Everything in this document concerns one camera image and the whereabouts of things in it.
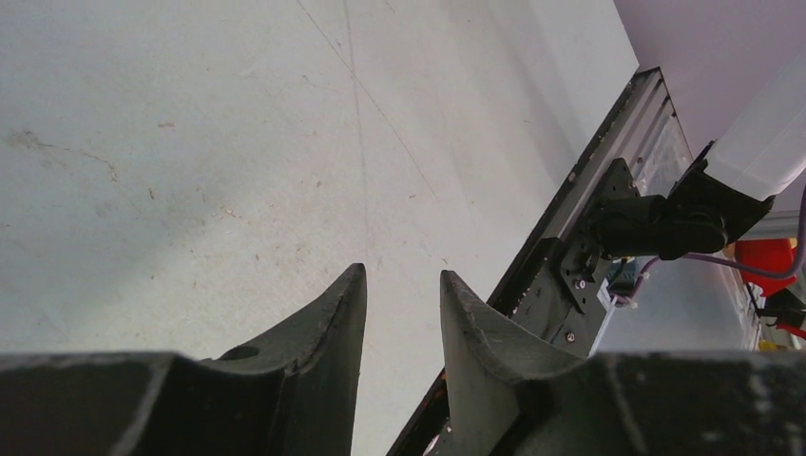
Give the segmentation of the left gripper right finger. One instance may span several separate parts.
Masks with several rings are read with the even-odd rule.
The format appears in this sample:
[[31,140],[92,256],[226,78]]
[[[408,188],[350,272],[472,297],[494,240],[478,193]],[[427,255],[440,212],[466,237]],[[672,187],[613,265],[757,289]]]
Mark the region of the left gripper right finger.
[[805,356],[578,358],[440,276],[452,455],[801,455]]

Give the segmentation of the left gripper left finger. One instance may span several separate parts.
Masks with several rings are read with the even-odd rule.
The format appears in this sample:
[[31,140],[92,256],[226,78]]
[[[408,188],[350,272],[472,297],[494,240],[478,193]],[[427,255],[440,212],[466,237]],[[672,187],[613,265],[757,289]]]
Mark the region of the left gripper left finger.
[[216,359],[170,351],[1,358],[5,455],[347,455],[365,267]]

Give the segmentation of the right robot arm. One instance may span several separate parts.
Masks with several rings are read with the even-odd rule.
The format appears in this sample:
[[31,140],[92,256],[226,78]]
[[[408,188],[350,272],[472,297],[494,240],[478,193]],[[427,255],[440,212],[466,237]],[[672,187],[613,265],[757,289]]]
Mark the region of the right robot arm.
[[667,196],[615,199],[591,233],[610,257],[713,254],[767,216],[805,170],[805,57],[798,55],[709,143]]

